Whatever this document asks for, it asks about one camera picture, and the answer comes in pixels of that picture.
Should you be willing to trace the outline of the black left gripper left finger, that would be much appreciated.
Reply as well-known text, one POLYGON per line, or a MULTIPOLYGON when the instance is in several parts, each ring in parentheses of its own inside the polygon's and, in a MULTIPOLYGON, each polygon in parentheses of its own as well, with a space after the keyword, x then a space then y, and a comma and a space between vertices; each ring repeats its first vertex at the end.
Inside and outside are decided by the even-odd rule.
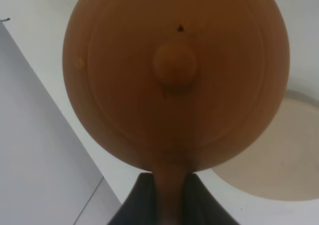
POLYGON ((159 225, 157 192, 152 173, 141 173, 110 225, 159 225))

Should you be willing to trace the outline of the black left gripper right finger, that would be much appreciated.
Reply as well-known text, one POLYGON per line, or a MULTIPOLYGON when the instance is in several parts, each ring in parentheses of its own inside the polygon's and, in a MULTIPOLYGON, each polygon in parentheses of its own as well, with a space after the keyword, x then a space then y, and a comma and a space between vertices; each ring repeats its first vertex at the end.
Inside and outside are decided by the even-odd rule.
POLYGON ((239 225, 194 173, 186 176, 183 187, 183 224, 239 225))

